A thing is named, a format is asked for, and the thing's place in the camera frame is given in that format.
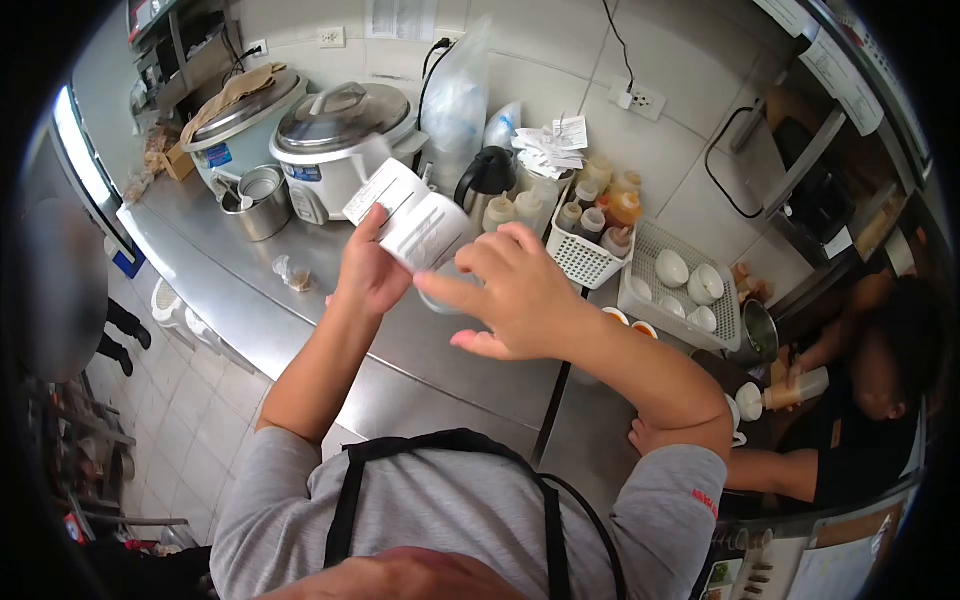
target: person's left hand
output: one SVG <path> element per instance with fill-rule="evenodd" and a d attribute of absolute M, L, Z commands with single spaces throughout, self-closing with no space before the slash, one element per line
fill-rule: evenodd
<path fill-rule="evenodd" d="M 413 277 L 376 242 L 376 234 L 387 220 L 387 210 L 374 204 L 367 217 L 350 236 L 340 262 L 337 291 L 327 304 L 343 298 L 357 309 L 379 316 L 399 302 Z"/>

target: dish rack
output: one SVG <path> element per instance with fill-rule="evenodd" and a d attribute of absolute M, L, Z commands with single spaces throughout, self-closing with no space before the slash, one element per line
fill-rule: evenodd
<path fill-rule="evenodd" d="M 740 305 L 737 302 L 736 285 L 733 283 L 730 269 L 661 228 L 653 219 L 642 217 L 637 221 L 634 236 L 634 250 L 629 256 L 630 266 L 623 270 L 616 307 L 697 348 L 726 349 L 731 352 L 739 350 Z M 669 296 L 684 306 L 684 312 L 687 315 L 698 307 L 687 293 L 686 285 L 671 289 L 663 285 L 657 277 L 654 264 L 662 250 L 672 250 L 679 254 L 691 273 L 700 265 L 707 263 L 720 274 L 723 279 L 723 297 L 709 307 L 717 320 L 717 328 L 713 333 L 686 319 L 681 319 L 657 304 L 662 298 Z M 634 291 L 636 279 L 642 279 L 650 286 L 652 301 L 641 298 Z"/>
<path fill-rule="evenodd" d="M 546 251 L 557 261 L 567 278 L 590 290 L 595 290 L 606 283 L 607 279 L 616 275 L 616 272 L 630 260 L 630 255 L 617 258 L 597 244 L 558 228 L 557 215 L 563 208 L 564 203 L 560 201 L 557 203 L 556 210 L 553 211 L 551 221 L 553 227 L 546 241 Z M 636 228 L 631 233 L 631 248 L 635 242 Z"/>

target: cardboard box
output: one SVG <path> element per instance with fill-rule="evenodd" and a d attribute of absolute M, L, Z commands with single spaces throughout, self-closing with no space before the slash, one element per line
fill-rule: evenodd
<path fill-rule="evenodd" d="M 190 175 L 190 173 L 197 168 L 197 165 L 194 164 L 193 158 L 184 152 L 183 148 L 180 147 L 180 143 L 177 142 L 176 146 L 163 154 L 163 168 L 167 170 L 167 174 L 174 180 L 183 181 L 186 176 Z"/>

